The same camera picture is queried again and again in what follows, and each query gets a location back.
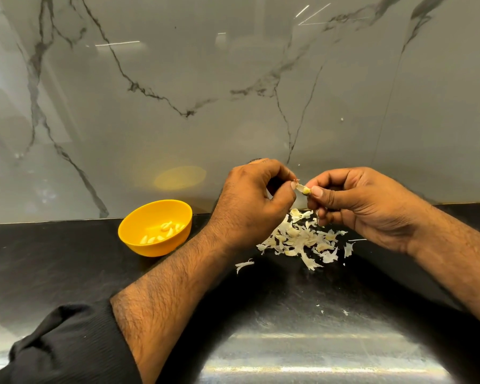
right hand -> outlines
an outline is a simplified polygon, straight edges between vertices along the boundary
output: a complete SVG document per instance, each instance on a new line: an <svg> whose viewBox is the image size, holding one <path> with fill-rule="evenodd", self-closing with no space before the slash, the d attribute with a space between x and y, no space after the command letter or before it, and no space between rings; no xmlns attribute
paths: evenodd
<svg viewBox="0 0 480 384"><path fill-rule="evenodd" d="M345 225L398 252L426 229L436 209L397 181L366 167L325 171L310 180L307 206L318 224Z"/></svg>

yellow bowl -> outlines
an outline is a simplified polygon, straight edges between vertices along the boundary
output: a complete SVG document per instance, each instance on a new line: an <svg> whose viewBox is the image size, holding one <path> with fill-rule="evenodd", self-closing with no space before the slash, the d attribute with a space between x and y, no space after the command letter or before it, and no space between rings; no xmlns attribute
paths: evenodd
<svg viewBox="0 0 480 384"><path fill-rule="evenodd" d="M185 227L162 241L140 243L145 235L148 237L156 235L158 227L169 221ZM192 208L185 202L166 199L148 203L129 213L119 225L118 234L121 241L132 251L154 258L166 255L183 244L190 234L191 227Z"/></svg>

garlic skin pile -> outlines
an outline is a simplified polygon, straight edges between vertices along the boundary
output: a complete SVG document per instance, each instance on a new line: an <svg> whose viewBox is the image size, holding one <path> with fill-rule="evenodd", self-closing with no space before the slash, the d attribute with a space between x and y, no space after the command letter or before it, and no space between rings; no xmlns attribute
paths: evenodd
<svg viewBox="0 0 480 384"><path fill-rule="evenodd" d="M308 269L314 271L315 268L323 267L315 262L314 259L309 258L304 247L312 249L312 252L320 257L324 263L332 263L338 260L338 248L336 243L338 235L344 235L346 232L340 230L334 232L332 229L328 232L320 230L312 230L311 227L317 227L318 221L316 218L310 219L313 211L308 210L301 213L298 209L292 209L281 224L272 232L262 244L256 247L262 252L266 249L274 249L275 254L284 254L286 256L299 256ZM296 223L307 219L304 225L297 225ZM346 244L345 257L352 254L352 245Z"/></svg>

black sleeve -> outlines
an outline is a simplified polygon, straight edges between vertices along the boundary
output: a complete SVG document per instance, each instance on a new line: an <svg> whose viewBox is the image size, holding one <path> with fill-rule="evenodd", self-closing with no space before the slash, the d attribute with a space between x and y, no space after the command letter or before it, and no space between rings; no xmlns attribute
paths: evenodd
<svg viewBox="0 0 480 384"><path fill-rule="evenodd" d="M53 310L13 344L0 383L142 384L109 300Z"/></svg>

kitchen counter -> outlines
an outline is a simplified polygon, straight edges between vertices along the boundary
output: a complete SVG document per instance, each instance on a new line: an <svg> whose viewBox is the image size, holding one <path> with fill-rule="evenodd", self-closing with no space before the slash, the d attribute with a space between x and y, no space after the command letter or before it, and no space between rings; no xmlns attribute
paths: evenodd
<svg viewBox="0 0 480 384"><path fill-rule="evenodd" d="M441 208L480 230L480 204ZM57 305L107 298L156 264L120 242L120 222L0 224L0 368ZM313 272L246 253L255 264L205 296L159 382L480 382L480 323L409 258L366 241L354 254Z"/></svg>

